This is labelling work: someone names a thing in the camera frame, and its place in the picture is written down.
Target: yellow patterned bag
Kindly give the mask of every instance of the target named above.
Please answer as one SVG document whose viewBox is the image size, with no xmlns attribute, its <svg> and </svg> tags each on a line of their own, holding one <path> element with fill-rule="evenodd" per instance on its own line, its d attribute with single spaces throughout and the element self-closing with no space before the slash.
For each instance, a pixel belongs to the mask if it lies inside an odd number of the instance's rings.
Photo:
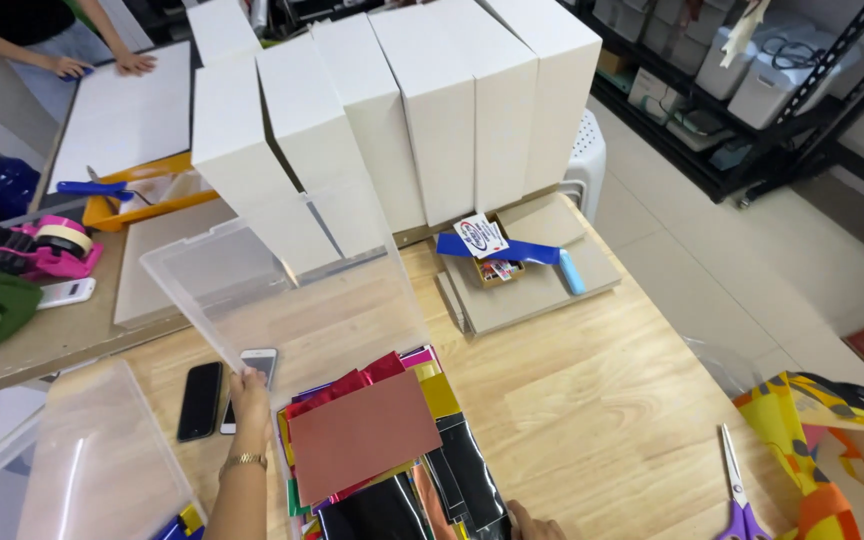
<svg viewBox="0 0 864 540">
<path fill-rule="evenodd" d="M 864 485 L 864 411 L 821 384 L 789 373 L 733 402 L 801 490 L 798 527 L 775 540 L 864 540 L 864 516 L 853 514 L 843 490 L 816 465 L 804 429 L 827 429 L 845 449 L 838 458 L 843 468 Z"/>
</svg>

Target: masking tape roll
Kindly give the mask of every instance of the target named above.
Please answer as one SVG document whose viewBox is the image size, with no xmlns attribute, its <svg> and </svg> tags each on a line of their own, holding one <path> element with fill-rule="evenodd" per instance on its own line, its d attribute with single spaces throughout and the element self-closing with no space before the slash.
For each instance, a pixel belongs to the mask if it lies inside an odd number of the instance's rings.
<svg viewBox="0 0 864 540">
<path fill-rule="evenodd" d="M 83 257 L 88 255 L 90 251 L 92 251 L 92 239 L 86 236 L 85 234 L 79 232 L 74 228 L 69 228 L 64 225 L 46 225 L 44 227 L 40 227 L 38 232 L 35 234 L 35 239 L 38 240 L 42 237 L 56 237 L 59 239 L 65 239 L 73 244 L 78 245 L 84 251 Z"/>
</svg>

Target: scissors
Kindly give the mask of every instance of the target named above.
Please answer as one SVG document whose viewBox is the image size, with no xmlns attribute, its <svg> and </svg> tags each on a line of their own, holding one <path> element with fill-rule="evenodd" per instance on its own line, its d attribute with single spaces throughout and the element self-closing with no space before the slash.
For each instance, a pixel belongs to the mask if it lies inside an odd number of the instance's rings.
<svg viewBox="0 0 864 540">
<path fill-rule="evenodd" d="M 752 512 L 752 505 L 745 497 L 745 489 L 742 487 L 742 477 L 738 475 L 738 463 L 736 462 L 736 450 L 732 445 L 732 437 L 726 424 L 722 428 L 722 450 L 726 455 L 728 466 L 728 485 L 731 486 L 731 521 L 728 528 L 715 540 L 772 540 L 772 537 L 762 530 L 756 522 L 756 516 Z"/>
</svg>

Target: black smartphone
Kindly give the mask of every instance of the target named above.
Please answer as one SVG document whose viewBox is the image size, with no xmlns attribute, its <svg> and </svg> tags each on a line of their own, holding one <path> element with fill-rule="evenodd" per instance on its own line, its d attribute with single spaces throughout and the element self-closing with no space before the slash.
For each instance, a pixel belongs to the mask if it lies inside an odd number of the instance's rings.
<svg viewBox="0 0 864 540">
<path fill-rule="evenodd" d="M 185 378 L 185 396 L 178 416 L 178 442 L 211 436 L 219 413 L 222 362 L 195 366 Z"/>
</svg>

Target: gold wristwatch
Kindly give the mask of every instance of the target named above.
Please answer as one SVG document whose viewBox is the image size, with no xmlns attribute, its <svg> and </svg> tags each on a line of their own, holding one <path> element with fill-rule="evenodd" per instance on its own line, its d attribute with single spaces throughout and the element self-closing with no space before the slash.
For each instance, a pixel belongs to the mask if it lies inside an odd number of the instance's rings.
<svg viewBox="0 0 864 540">
<path fill-rule="evenodd" d="M 262 470 L 269 470 L 269 460 L 265 458 L 264 454 L 261 453 L 240 453 L 238 455 L 231 455 L 228 459 L 225 460 L 225 463 L 222 465 L 222 468 L 219 469 L 219 479 L 222 479 L 222 475 L 233 468 L 235 465 L 243 465 L 245 463 L 258 463 L 262 466 Z"/>
</svg>

